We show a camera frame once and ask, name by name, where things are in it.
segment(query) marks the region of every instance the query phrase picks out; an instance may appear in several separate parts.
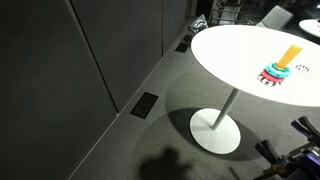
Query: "table pedestal base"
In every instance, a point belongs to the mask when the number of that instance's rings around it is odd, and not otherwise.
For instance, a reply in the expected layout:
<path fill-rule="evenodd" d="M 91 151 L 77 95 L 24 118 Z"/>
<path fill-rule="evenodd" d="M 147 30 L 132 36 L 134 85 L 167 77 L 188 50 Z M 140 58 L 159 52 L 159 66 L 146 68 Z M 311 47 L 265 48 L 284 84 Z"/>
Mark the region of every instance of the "table pedestal base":
<path fill-rule="evenodd" d="M 191 118 L 190 130 L 197 143 L 206 150 L 216 154 L 227 154 L 240 144 L 240 130 L 237 124 L 226 115 L 214 130 L 212 125 L 219 116 L 216 109 L 201 109 Z"/>

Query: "blue ring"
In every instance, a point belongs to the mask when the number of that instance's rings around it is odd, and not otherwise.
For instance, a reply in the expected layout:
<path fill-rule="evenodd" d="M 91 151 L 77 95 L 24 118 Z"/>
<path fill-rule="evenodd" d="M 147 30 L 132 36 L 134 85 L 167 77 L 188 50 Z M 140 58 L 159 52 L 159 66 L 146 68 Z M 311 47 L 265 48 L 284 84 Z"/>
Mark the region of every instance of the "blue ring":
<path fill-rule="evenodd" d="M 282 72 L 272 67 L 272 64 L 269 64 L 266 67 L 266 71 L 274 77 L 277 78 L 286 78 L 290 75 L 290 70 Z"/>

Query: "gray wall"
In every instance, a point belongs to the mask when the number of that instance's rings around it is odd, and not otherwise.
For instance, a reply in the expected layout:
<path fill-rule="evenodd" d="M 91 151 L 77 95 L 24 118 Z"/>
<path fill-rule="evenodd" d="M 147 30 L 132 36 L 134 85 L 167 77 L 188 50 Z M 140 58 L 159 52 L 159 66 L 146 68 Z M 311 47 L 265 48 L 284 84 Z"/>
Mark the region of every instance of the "gray wall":
<path fill-rule="evenodd" d="M 115 118 L 66 1 L 0 6 L 0 179 L 67 178 Z M 186 1 L 73 3 L 121 110 L 178 37 Z"/>
<path fill-rule="evenodd" d="M 169 50 L 172 43 L 177 39 L 182 31 L 186 6 L 187 0 L 163 0 L 164 54 Z"/>
<path fill-rule="evenodd" d="M 182 30 L 186 0 L 72 0 L 119 110 Z"/>
<path fill-rule="evenodd" d="M 0 12 L 0 179 L 66 179 L 115 111 L 63 0 Z"/>

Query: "white round table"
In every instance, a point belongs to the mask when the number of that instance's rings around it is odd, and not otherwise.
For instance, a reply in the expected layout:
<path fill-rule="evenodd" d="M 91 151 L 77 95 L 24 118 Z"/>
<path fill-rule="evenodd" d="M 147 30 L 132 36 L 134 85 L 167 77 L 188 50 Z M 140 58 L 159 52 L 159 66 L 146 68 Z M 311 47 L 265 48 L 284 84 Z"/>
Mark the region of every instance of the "white round table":
<path fill-rule="evenodd" d="M 288 65 L 291 75 L 280 86 L 262 84 L 261 71 L 292 44 L 303 50 Z M 191 49 L 209 73 L 234 87 L 221 112 L 201 109 L 191 118 L 191 134 L 208 151 L 227 154 L 239 146 L 239 128 L 227 113 L 241 91 L 285 104 L 320 106 L 320 46 L 308 40 L 267 28 L 224 25 L 198 33 Z"/>
<path fill-rule="evenodd" d="M 317 19 L 303 20 L 303 21 L 300 21 L 299 27 L 303 31 L 320 38 L 320 23 L 318 23 L 317 21 L 318 21 Z"/>

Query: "gray carpet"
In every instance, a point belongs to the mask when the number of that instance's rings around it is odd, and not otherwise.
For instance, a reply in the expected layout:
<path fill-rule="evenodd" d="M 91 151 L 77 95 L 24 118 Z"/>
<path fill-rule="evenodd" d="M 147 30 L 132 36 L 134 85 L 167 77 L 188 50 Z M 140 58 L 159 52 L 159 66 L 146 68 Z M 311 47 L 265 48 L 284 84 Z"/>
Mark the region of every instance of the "gray carpet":
<path fill-rule="evenodd" d="M 207 152 L 193 140 L 189 120 L 201 108 L 221 109 L 232 87 L 206 72 L 190 48 L 186 53 L 174 52 L 177 44 L 72 180 L 249 180 L 269 168 L 255 143 L 269 139 L 280 154 L 286 154 L 307 142 L 291 128 L 293 119 L 306 115 L 320 129 L 319 108 L 279 104 L 242 92 L 229 112 L 240 128 L 240 146 L 226 155 Z M 144 92 L 159 98 L 148 117 L 141 119 L 130 111 Z"/>

